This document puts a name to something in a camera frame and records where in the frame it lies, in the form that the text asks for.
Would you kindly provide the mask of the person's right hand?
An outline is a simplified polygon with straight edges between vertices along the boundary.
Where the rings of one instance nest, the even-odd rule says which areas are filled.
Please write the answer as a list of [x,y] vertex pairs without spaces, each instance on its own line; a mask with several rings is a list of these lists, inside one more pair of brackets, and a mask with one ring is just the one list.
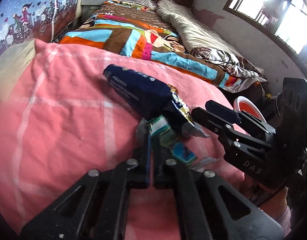
[[271,190],[264,185],[259,184],[250,176],[245,174],[245,178],[240,187],[240,192],[249,200],[255,198],[257,196],[255,189],[259,186],[262,190],[269,192],[270,194],[274,194],[277,191],[277,194],[274,195],[271,199],[265,201],[262,205],[260,205],[260,209],[267,213],[270,217],[272,217],[276,222],[278,222],[283,232],[288,235],[291,231],[291,211],[287,205],[287,193],[288,188]]

